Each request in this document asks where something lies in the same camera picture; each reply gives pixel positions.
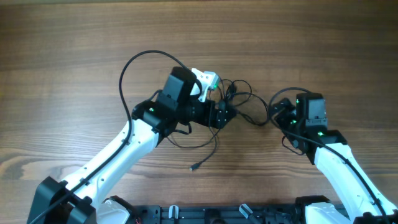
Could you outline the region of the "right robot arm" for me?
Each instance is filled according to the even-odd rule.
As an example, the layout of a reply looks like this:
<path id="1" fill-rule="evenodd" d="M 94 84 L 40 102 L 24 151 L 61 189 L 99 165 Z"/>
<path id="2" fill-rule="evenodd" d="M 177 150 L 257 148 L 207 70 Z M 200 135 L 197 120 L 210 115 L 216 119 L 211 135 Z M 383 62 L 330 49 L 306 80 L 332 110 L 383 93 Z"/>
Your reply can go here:
<path id="1" fill-rule="evenodd" d="M 327 178 L 347 212 L 343 215 L 324 196 L 300 197 L 296 203 L 302 223 L 397 223 L 397 206 L 362 170 L 343 135 L 328 129 L 322 94 L 306 91 L 294 103 L 272 101 L 268 117 Z"/>

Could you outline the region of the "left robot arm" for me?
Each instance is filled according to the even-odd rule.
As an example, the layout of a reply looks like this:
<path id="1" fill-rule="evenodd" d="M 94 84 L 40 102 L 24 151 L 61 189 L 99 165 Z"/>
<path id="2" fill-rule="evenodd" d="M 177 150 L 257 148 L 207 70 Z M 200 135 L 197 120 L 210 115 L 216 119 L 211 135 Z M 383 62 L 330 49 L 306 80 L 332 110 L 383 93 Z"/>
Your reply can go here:
<path id="1" fill-rule="evenodd" d="M 235 110 L 207 99 L 220 82 L 214 72 L 174 67 L 163 89 L 127 113 L 121 132 L 87 164 L 58 182 L 47 177 L 37 187 L 28 223 L 139 223 L 125 201 L 109 191 L 177 125 L 223 128 Z"/>

